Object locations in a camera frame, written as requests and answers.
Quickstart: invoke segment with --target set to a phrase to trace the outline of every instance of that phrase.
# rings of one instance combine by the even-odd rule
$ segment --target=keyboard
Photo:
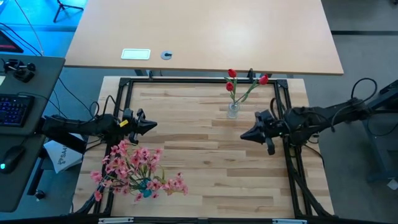
[[[34,96],[0,94],[0,126],[23,127]]]

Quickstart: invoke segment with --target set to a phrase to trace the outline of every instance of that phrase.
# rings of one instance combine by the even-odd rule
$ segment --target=small vase
[[[142,193],[142,195],[144,196],[144,198],[150,197],[152,195],[152,190],[149,190],[147,188],[147,184],[149,181],[150,181],[150,179],[146,178],[145,180],[141,181],[141,183],[139,183],[139,185],[142,188],[145,188],[145,190],[139,190]]]
[[[228,118],[237,118],[238,117],[238,112],[239,109],[241,109],[241,105],[239,104],[239,102],[237,103],[230,103],[228,105],[228,114],[227,117]]]

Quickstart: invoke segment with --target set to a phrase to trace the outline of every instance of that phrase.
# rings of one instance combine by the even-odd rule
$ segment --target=black desk
[[[35,77],[28,83],[22,83],[16,80],[11,75],[11,72],[8,73],[6,75],[6,79],[0,86],[0,93],[16,94],[24,91],[42,95],[46,98],[50,98],[52,90],[63,68],[63,64],[65,63],[64,58],[55,57],[0,54],[0,58],[5,61],[10,58],[18,59],[23,61],[25,64],[34,63],[36,65],[36,72],[34,72]],[[46,99],[35,96],[32,111],[30,112],[23,128],[0,127],[0,157],[3,157],[6,150],[10,147],[19,145],[24,140],[25,136],[21,134],[26,135],[33,132],[39,119],[42,117],[46,105]],[[18,135],[9,135],[5,133],[14,133]],[[34,164],[36,163],[37,157],[42,149],[44,140],[45,136],[39,134],[29,137],[24,143],[27,150],[19,161],[16,169],[10,174],[0,173],[0,212],[13,212],[17,208],[19,200],[21,199],[27,185],[27,181],[32,173]]]

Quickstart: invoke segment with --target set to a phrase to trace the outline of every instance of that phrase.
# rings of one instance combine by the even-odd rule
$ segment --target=wooden tabletop
[[[122,60],[123,49],[150,49],[150,59]],[[165,50],[172,59],[161,59]],[[321,0],[90,0],[66,60],[67,67],[343,74]]]
[[[119,78],[104,77],[101,108],[108,95],[116,96]],[[293,106],[307,106],[303,80],[288,81]],[[237,94],[247,87],[239,85]],[[158,199],[139,203],[133,196],[115,195],[112,216],[292,218],[281,140],[274,138],[276,153],[269,156],[265,146],[239,138],[253,126],[254,112],[268,109],[273,97],[272,85],[260,86],[241,106],[238,118],[227,119],[231,99],[223,84],[135,83],[131,108],[142,108],[147,119],[158,122],[153,130],[139,136],[140,145],[163,147],[161,164],[167,176],[183,172],[189,194],[168,197],[162,192]],[[112,113],[111,104],[107,111]],[[101,145],[85,154],[73,199],[76,209],[96,188],[90,171],[101,169],[104,150],[105,145]],[[333,213],[322,160],[306,149],[302,157],[309,189]],[[301,192],[298,195],[304,211]]]

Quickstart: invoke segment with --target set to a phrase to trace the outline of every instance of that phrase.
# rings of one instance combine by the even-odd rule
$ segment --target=gray floor
[[[52,23],[56,9],[55,1],[20,0],[29,11],[33,24],[43,27],[39,35],[44,43],[46,55],[63,57],[73,37],[70,32],[77,26],[81,13],[71,9],[69,16],[61,13],[61,22]],[[85,1],[67,3],[83,6]],[[398,30],[398,8],[388,0],[323,0],[328,22],[332,30]],[[34,13],[32,8],[41,8]],[[37,45],[32,33],[21,24],[26,24],[22,15],[10,15],[17,11],[10,1],[0,14],[0,21],[16,27],[18,33],[29,42]],[[56,37],[57,43],[47,40]],[[310,104],[328,106],[349,98],[351,88],[362,77],[374,78],[380,87],[397,79],[398,36],[334,36],[335,44],[345,70],[342,77],[295,75],[304,78]],[[134,75],[131,70],[100,70],[66,68],[61,78],[84,103],[97,100],[102,78],[105,75]],[[222,73],[163,72],[163,75],[203,75],[222,76]],[[355,95],[365,98],[372,92],[369,83],[360,84]],[[61,109],[68,116],[87,119],[88,113],[59,83],[56,91],[61,100]],[[56,113],[51,105],[45,114]],[[326,176],[330,188],[335,213],[343,218],[398,222],[398,191],[386,186],[387,181],[367,183],[366,176],[377,171],[369,140],[359,122],[339,124],[336,133],[326,130],[320,138],[320,148],[325,158]],[[0,213],[0,220],[20,217],[44,217],[68,213],[71,198],[77,182],[79,167],[62,174],[46,171],[39,187],[46,191],[47,198],[36,202],[34,198],[23,196],[14,213]]]

